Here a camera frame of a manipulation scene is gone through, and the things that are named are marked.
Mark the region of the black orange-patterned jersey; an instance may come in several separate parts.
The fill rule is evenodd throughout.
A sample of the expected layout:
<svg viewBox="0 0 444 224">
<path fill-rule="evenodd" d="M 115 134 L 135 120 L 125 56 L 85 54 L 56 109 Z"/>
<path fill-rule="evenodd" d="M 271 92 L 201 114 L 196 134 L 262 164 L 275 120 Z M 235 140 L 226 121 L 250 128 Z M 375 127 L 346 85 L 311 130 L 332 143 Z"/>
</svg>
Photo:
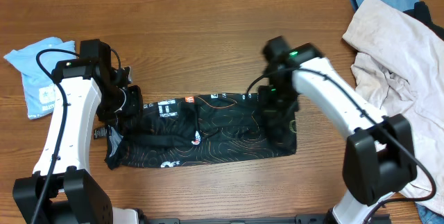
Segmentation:
<svg viewBox="0 0 444 224">
<path fill-rule="evenodd" d="M 258 93 L 208 94 L 145 104 L 140 117 L 97 128 L 94 138 L 107 139 L 109 169 L 172 168 L 293 155 L 294 121 L 292 135 L 267 137 Z"/>
</svg>

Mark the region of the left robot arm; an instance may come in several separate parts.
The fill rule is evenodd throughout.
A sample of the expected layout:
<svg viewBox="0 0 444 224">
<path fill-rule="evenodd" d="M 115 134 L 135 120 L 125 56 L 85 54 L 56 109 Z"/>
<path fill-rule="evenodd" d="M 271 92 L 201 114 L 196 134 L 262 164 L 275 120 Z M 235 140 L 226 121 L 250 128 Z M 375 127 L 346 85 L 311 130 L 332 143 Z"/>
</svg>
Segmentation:
<svg viewBox="0 0 444 224">
<path fill-rule="evenodd" d="M 27 223 L 147 223 L 139 209 L 113 207 L 90 174 L 94 120 L 122 130 L 142 115 L 131 68 L 112 66 L 116 51 L 95 40 L 44 73 L 56 87 L 55 108 L 32 176 L 15 180 L 12 196 Z"/>
</svg>

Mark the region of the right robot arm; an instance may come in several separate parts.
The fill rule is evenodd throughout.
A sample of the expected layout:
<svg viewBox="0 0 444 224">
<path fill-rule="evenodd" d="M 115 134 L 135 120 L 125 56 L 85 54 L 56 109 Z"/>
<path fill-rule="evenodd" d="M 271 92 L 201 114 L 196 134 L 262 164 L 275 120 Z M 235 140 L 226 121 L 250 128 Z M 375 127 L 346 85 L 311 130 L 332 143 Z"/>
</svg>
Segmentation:
<svg viewBox="0 0 444 224">
<path fill-rule="evenodd" d="M 416 179 L 410 123 L 388 117 L 358 95 L 311 43 L 291 49 L 282 36 L 262 51 L 267 86 L 259 92 L 266 137 L 284 148 L 293 134 L 298 96 L 315 103 L 345 139 L 343 181 L 347 191 L 325 214 L 305 214 L 297 223 L 390 223 L 376 206 Z"/>
</svg>

